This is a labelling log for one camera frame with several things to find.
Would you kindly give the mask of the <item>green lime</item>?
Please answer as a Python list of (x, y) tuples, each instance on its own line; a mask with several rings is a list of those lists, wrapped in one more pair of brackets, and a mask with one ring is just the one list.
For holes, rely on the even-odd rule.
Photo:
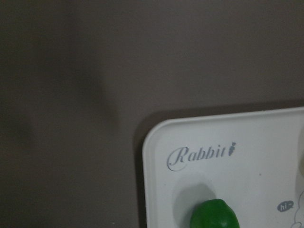
[(222, 199), (201, 203), (193, 211), (190, 228), (239, 228), (235, 212)]

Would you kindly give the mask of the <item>white rabbit print tray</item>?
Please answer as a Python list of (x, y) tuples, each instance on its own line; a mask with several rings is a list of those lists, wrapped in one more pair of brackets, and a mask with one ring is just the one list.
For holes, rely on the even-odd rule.
[(150, 228), (187, 228), (210, 199), (223, 199), (242, 228), (304, 225), (302, 107), (167, 120), (142, 155)]

